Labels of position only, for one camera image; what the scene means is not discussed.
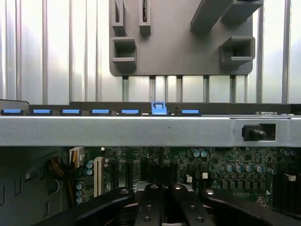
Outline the black expansion slot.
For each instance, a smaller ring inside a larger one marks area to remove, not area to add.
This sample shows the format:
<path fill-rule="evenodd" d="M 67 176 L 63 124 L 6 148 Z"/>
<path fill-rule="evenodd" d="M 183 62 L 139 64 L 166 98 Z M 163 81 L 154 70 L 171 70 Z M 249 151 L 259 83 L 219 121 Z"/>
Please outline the black expansion slot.
<path fill-rule="evenodd" d="M 132 189 L 132 187 L 133 187 L 133 164 L 131 162 L 127 162 L 125 165 L 125 181 L 126 181 L 126 188 Z"/>
<path fill-rule="evenodd" d="M 110 166 L 110 190 L 119 187 L 119 166 L 115 161 L 111 162 Z"/>

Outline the white expansion slot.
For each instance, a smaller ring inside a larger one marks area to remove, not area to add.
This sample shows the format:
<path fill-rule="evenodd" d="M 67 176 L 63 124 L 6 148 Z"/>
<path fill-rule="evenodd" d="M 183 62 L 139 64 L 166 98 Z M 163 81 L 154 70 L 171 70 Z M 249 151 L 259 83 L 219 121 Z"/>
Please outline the white expansion slot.
<path fill-rule="evenodd" d="M 104 192 L 104 158 L 94 159 L 94 197 L 100 196 Z"/>

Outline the green motherboard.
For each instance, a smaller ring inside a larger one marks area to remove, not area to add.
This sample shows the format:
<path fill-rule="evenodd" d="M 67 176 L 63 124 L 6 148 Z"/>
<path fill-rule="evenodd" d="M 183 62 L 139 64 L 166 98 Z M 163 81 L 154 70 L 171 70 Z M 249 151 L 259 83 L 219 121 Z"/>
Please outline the green motherboard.
<path fill-rule="evenodd" d="M 118 166 L 163 168 L 159 184 L 170 183 L 171 167 L 179 183 L 199 172 L 215 178 L 215 188 L 250 202 L 301 215 L 301 148 L 294 147 L 86 147 L 82 166 L 75 169 L 74 204 L 94 197 L 94 159 L 104 168 Z"/>

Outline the open black PC case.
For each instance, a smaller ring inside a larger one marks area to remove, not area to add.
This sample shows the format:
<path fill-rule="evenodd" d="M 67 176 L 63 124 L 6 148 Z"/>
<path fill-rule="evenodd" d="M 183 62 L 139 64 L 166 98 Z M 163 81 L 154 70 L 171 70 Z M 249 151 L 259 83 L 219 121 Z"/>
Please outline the open black PC case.
<path fill-rule="evenodd" d="M 151 115 L 151 102 L 70 102 L 66 105 L 31 105 L 0 99 L 3 109 L 21 109 L 21 115 L 0 114 L 0 147 L 296 147 L 301 148 L 301 104 L 166 103 L 168 115 Z M 31 115 L 33 109 L 50 109 L 53 115 Z M 61 115 L 79 109 L 81 116 Z M 92 109 L 109 109 L 111 115 L 91 115 Z M 122 109 L 140 115 L 122 116 Z M 199 110 L 200 116 L 181 115 Z M 74 204 L 75 167 L 70 159 L 54 157 L 46 170 L 67 185 L 69 207 L 31 226 L 85 226 L 109 207 L 125 206 L 133 195 L 118 187 Z M 186 226 L 172 215 L 164 186 L 161 226 Z"/>

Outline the white power connector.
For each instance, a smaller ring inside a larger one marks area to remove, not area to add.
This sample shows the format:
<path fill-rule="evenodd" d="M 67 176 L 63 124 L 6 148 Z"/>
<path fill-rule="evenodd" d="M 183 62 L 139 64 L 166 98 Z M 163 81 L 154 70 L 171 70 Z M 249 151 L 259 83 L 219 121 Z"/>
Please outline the white power connector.
<path fill-rule="evenodd" d="M 83 165 L 85 159 L 84 147 L 74 147 L 69 150 L 69 159 L 70 163 L 74 164 L 74 167 L 77 169 Z"/>

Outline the blue card retention latch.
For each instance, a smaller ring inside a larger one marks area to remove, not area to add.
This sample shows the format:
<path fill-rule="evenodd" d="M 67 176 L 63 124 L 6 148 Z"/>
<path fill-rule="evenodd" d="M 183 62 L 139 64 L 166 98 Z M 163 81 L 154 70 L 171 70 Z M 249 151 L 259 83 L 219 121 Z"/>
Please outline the blue card retention latch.
<path fill-rule="evenodd" d="M 164 101 L 152 102 L 151 115 L 168 115 L 166 103 Z"/>

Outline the grey power supply unit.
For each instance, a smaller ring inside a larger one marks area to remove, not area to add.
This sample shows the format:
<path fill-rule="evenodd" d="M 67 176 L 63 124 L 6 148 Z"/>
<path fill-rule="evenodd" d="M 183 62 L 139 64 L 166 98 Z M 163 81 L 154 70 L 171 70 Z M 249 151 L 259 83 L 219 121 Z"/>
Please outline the grey power supply unit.
<path fill-rule="evenodd" d="M 0 147 L 0 226 L 31 226 L 69 207 L 67 185 L 46 170 L 61 147 Z"/>

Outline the grey parts rack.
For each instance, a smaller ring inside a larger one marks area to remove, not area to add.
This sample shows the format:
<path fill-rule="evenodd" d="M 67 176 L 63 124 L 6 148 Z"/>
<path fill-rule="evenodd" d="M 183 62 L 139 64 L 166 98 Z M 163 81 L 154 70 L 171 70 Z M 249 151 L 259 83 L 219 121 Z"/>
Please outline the grey parts rack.
<path fill-rule="evenodd" d="M 109 0 L 115 76 L 246 75 L 264 0 Z"/>

